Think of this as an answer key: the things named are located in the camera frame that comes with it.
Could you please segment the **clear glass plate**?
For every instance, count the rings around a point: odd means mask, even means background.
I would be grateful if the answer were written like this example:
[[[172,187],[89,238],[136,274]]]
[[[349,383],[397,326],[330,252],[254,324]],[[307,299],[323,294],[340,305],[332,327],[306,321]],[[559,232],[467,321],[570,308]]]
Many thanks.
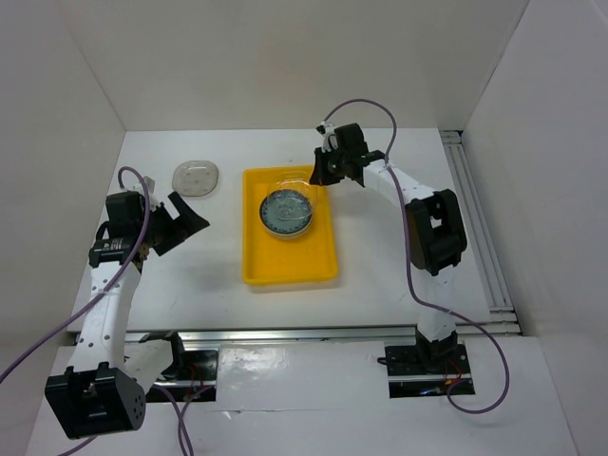
[[[291,231],[312,221],[320,191],[312,173],[310,166],[290,167],[270,177],[262,215],[271,226]]]
[[[211,161],[186,161],[174,171],[172,188],[182,197],[198,198],[212,193],[219,182],[219,169]]]

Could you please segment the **blue white patterned plate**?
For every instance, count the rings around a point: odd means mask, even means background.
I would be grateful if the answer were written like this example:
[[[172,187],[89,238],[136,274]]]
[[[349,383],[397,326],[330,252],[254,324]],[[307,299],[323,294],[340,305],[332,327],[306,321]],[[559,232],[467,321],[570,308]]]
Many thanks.
[[[294,189],[279,189],[270,193],[259,206],[264,228],[278,238],[303,235],[313,220],[311,201]]]

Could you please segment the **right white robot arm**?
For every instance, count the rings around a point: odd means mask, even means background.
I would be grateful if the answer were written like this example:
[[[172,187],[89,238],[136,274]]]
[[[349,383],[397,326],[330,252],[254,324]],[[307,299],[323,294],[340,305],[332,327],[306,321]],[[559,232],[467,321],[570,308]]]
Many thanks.
[[[377,192],[401,210],[406,230],[406,274],[410,295],[420,305],[415,351],[410,363],[435,372],[458,345],[451,298],[453,276],[467,247],[466,230],[456,194],[435,190],[371,151],[356,123],[322,122],[323,143],[314,151],[310,184],[328,186],[348,178]]]

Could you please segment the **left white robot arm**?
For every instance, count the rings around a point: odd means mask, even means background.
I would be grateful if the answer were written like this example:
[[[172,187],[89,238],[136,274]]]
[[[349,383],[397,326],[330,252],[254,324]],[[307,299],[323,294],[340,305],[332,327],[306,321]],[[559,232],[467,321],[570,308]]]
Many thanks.
[[[149,332],[131,355],[125,339],[132,300],[150,252],[168,253],[209,222],[177,192],[168,196],[178,215],[162,203],[147,203],[142,191],[105,200],[108,219],[88,253],[91,300],[66,370],[47,379],[45,396],[70,440],[139,429],[146,395],[159,379],[175,379],[187,355],[175,331]]]

